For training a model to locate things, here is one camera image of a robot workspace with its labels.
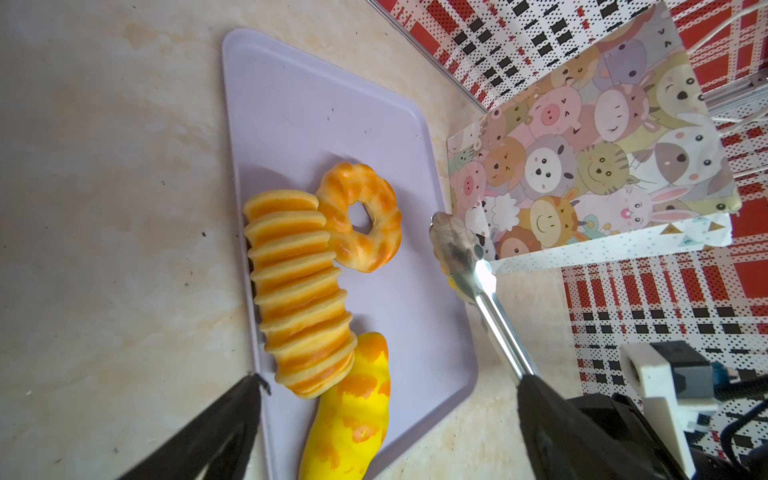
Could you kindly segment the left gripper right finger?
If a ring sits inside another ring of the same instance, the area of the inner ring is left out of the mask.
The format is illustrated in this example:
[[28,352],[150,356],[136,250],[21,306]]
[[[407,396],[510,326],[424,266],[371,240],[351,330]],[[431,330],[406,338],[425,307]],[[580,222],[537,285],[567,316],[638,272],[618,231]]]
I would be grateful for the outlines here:
[[528,458],[538,479],[587,479],[577,471],[576,409],[541,378],[526,376],[518,385],[520,428]]

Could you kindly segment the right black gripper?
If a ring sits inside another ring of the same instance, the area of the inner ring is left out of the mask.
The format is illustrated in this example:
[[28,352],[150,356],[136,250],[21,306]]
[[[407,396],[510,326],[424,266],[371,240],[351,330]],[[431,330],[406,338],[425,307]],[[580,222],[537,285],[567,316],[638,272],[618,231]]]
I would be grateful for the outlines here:
[[577,471],[587,479],[686,479],[688,475],[664,446],[634,403],[624,395],[572,398],[576,409]]

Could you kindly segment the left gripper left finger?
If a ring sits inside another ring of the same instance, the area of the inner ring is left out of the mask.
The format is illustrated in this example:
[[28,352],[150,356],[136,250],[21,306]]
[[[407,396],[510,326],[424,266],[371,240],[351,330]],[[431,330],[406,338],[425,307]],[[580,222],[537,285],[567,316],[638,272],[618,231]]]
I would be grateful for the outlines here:
[[262,395],[269,393],[260,375],[243,377],[122,477],[242,479],[259,431]]

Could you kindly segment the metal tongs red handle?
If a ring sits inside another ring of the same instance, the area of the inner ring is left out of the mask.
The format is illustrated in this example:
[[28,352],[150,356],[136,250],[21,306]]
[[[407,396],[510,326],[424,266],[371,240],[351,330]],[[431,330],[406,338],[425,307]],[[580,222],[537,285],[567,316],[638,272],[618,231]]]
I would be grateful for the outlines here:
[[431,217],[429,239],[441,270],[458,296],[478,309],[481,325],[500,358],[511,368],[514,381],[538,376],[539,369],[497,296],[497,277],[473,232],[459,218],[438,211]]

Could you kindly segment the lavender plastic tray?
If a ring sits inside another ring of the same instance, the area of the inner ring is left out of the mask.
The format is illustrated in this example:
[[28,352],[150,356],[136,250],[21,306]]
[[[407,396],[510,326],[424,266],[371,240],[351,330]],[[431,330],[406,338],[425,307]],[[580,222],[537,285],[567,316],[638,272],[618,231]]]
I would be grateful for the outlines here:
[[379,332],[389,347],[389,431],[367,471],[376,479],[467,399],[478,377],[464,304],[428,235],[444,201],[427,122],[408,99],[254,30],[225,37],[222,63],[238,204],[273,189],[314,192],[342,161],[369,165],[396,193],[396,256],[339,279],[354,332]]

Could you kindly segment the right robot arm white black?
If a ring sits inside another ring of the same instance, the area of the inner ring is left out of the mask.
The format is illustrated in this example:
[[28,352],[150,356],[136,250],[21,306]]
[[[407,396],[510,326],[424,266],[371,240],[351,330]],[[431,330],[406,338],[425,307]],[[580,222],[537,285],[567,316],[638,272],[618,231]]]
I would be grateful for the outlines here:
[[[641,408],[626,396],[588,395],[571,399],[586,418],[577,427],[573,446],[585,448],[575,461],[587,478],[607,479],[764,479],[767,450],[740,458],[734,445],[741,430],[767,411],[767,378],[732,382],[718,364],[672,364],[648,356],[623,358],[622,368],[641,397]],[[727,425],[719,439],[723,460],[692,450],[690,444],[708,431],[700,416],[715,414],[732,400],[761,402]]]

